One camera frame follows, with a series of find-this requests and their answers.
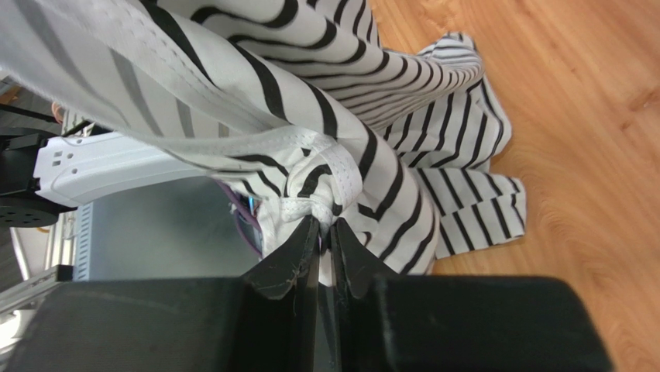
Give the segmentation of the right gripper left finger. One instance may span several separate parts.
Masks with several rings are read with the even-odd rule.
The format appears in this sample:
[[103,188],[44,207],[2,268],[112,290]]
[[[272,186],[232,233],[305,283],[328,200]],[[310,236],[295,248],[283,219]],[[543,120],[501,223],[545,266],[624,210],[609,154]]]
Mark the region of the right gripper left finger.
[[319,224],[238,277],[88,281],[46,297],[8,371],[310,371]]

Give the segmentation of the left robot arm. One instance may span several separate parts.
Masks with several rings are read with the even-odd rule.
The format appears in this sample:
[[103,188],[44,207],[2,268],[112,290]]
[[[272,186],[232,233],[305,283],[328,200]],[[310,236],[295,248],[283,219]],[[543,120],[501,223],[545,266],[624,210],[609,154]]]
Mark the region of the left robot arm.
[[120,191],[204,171],[120,133],[62,137],[1,130],[1,226],[50,226],[60,214]]

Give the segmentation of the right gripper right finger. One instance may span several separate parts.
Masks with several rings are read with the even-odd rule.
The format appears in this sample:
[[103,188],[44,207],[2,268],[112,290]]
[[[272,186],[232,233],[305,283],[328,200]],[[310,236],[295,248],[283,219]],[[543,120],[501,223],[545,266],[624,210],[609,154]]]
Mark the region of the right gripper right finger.
[[551,277],[398,274],[344,220],[329,233],[344,371],[611,371],[580,298]]

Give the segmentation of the black white striped tank top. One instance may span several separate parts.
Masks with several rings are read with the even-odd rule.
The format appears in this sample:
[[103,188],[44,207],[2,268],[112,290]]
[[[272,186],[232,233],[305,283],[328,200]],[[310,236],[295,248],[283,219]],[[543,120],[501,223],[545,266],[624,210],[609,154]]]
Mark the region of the black white striped tank top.
[[401,274],[525,232],[475,43],[389,50],[364,1],[3,1],[1,67],[259,199],[265,253],[306,215]]

